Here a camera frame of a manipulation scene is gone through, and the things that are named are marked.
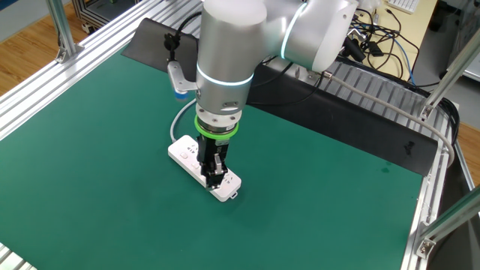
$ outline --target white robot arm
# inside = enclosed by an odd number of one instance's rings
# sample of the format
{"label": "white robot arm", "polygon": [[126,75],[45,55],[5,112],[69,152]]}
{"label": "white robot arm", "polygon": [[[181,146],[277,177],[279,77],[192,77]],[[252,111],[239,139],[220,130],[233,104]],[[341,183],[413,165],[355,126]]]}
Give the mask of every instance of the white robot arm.
{"label": "white robot arm", "polygon": [[228,145],[255,67],[276,55],[324,71],[341,50],[357,5],[356,0],[205,0],[196,83],[179,87],[172,75],[179,71],[177,62],[169,63],[169,73],[176,91],[196,90],[198,160],[207,188],[218,188],[227,172]]}

